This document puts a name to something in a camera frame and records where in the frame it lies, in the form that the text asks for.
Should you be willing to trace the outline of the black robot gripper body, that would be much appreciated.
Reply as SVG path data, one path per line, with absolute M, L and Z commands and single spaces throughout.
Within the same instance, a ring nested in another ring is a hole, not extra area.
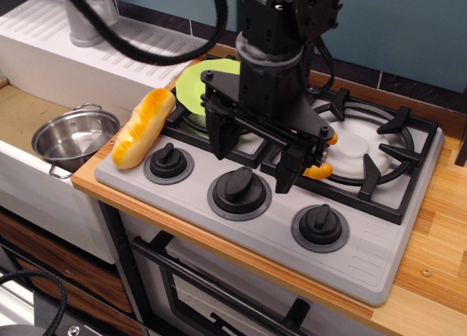
M 226 107 L 244 114 L 236 122 L 275 142 L 281 149 L 289 145 L 323 156 L 328 141 L 328 124 L 311 108 L 309 49 L 298 46 L 271 54 L 253 45 L 238 46 L 238 75 L 206 70 L 201 81 L 206 86 L 205 104 L 218 98 Z

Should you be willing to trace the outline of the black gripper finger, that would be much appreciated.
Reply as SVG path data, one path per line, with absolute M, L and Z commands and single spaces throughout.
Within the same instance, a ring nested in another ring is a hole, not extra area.
M 281 157 L 276 168 L 276 188 L 278 194 L 286 194 L 296 180 L 303 175 L 316 161 L 316 155 L 310 150 L 297 145 L 289 145 L 281 151 Z
M 226 107 L 218 98 L 205 104 L 206 128 L 212 152 L 217 159 L 224 159 L 239 143 L 242 127 L 236 122 L 243 112 Z

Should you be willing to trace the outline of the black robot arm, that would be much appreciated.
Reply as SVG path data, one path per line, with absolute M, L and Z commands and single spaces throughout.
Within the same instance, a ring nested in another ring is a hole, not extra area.
M 240 73 L 207 70 L 202 106 L 212 152 L 224 159 L 243 130 L 281 149 L 276 192 L 287 193 L 320 166 L 333 129 L 312 108 L 323 90 L 309 86 L 313 52 L 337 24 L 339 0 L 244 0 L 236 38 Z

